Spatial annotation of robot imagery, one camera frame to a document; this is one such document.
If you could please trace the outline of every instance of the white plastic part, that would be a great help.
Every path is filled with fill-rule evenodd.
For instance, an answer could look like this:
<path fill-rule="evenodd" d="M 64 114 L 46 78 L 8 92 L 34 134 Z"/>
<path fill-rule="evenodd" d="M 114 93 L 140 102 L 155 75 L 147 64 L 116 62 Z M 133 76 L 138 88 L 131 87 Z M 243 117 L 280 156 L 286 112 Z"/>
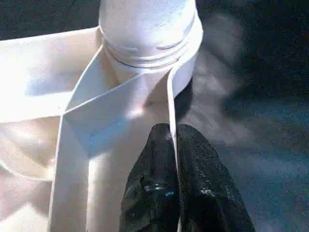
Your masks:
<path fill-rule="evenodd" d="M 175 64 L 144 70 L 111 89 L 102 85 L 102 94 L 86 100 L 89 89 L 86 101 L 64 114 L 52 186 L 51 231 L 117 231 L 126 179 L 151 127 L 169 123 L 175 136 L 175 116 L 169 109 L 191 79 L 199 43 Z M 104 52 L 99 50 L 83 79 L 104 78 L 87 76 Z"/>
<path fill-rule="evenodd" d="M 36 164 L 42 163 L 39 153 L 21 155 L 15 153 L 12 147 L 20 146 L 19 138 L 1 138 L 2 141 L 7 139 L 12 143 L 12 146 L 8 146 L 8 152 L 2 153 L 0 159 L 10 172 L 34 180 L 53 180 L 47 228 L 49 231 L 117 231 L 120 202 L 127 176 L 145 146 L 151 127 L 160 122 L 169 123 L 176 144 L 174 98 L 191 79 L 202 39 L 201 23 L 196 15 L 190 33 L 192 36 L 186 36 L 188 41 L 182 49 L 175 49 L 177 50 L 175 59 L 169 62 L 161 60 L 161 63 L 154 62 L 151 65 L 139 60 L 139 64 L 143 64 L 142 67 L 132 67 L 118 61 L 110 53 L 104 40 L 102 43 L 99 28 L 0 43 L 0 46 L 7 51 L 9 59 L 5 61 L 4 57 L 1 58 L 10 67 L 14 64 L 14 57 L 24 56 L 23 46 L 29 52 L 31 59 L 27 60 L 24 66 L 22 60 L 17 64 L 25 67 L 22 69 L 22 74 L 25 70 L 29 71 L 31 78 L 27 79 L 27 84 L 34 89 L 37 87 L 34 83 L 38 74 L 44 77 L 50 75 L 51 83 L 55 84 L 65 83 L 67 76 L 62 73 L 66 71 L 78 74 L 73 79 L 68 78 L 70 88 L 55 88 L 52 91 L 51 97 L 58 92 L 66 93 L 66 97 L 61 101 L 59 98 L 52 98 L 53 102 L 56 102 L 52 106 L 61 105 L 61 110 L 54 113 L 54 108 L 48 109 L 46 106 L 43 113 L 40 110 L 31 114 L 26 112 L 16 119 L 19 125 L 23 125 L 25 121 L 27 127 L 32 125 L 31 120 L 45 121 L 50 118 L 58 120 L 56 125 L 52 126 L 55 128 L 55 133 L 50 133 L 51 124 L 44 123 L 41 133 L 34 137 L 35 141 L 39 141 L 44 135 L 53 134 L 52 145 L 53 148 L 56 146 L 55 172 L 51 170 L 46 175 L 46 170 L 41 171 L 40 168 L 31 166 L 33 161 Z M 38 58 L 33 41 L 41 48 Z M 10 56 L 8 49 L 10 46 L 20 52 Z M 159 49 L 163 48 L 173 49 L 160 43 Z M 67 51 L 67 54 L 61 54 L 63 50 Z M 44 54 L 47 54 L 46 57 L 53 62 L 42 60 Z M 31 70 L 36 71 L 37 67 L 41 67 L 40 72 L 32 73 Z M 76 71 L 77 68 L 84 67 L 86 69 L 83 72 Z M 5 70 L 10 74 L 10 70 L 15 73 L 17 69 Z M 45 97 L 46 86 L 48 87 L 42 85 L 43 92 L 38 96 Z M 23 104 L 25 103 L 27 106 L 33 104 L 30 101 L 29 103 L 23 101 Z M 33 104 L 33 107 L 40 108 L 42 104 Z M 5 119 L 3 122 L 15 123 Z M 18 128 L 19 130 L 24 128 L 29 132 L 27 127 Z M 6 160 L 7 158 L 22 161 L 19 164 L 22 168 L 16 164 L 12 165 Z M 31 211 L 31 215 L 34 221 L 38 221 L 38 225 L 42 220 L 47 221 L 39 212 Z M 0 223 L 0 228 L 8 228 L 7 226 L 6 222 Z"/>
<path fill-rule="evenodd" d="M 195 0 L 101 0 L 99 26 L 119 61 L 151 68 L 178 59 L 195 34 Z"/>
<path fill-rule="evenodd" d="M 51 181 L 60 116 L 101 45 L 98 28 L 0 42 L 0 164 Z"/>

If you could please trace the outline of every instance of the dark surface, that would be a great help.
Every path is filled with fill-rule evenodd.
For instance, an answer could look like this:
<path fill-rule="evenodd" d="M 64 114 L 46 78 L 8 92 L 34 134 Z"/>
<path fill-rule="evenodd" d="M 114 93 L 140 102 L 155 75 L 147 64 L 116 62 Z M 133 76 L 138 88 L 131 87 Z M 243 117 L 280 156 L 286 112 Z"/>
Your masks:
<path fill-rule="evenodd" d="M 98 0 L 8 2 L 0 3 L 2 39 L 98 21 Z M 309 1 L 197 5 L 204 39 L 176 100 L 178 121 L 217 150 L 258 232 L 309 231 Z"/>
<path fill-rule="evenodd" d="M 207 139 L 178 125 L 177 147 L 182 230 L 254 232 L 232 177 Z"/>
<path fill-rule="evenodd" d="M 119 232 L 176 232 L 179 210 L 169 125 L 156 124 L 129 174 L 121 203 Z"/>

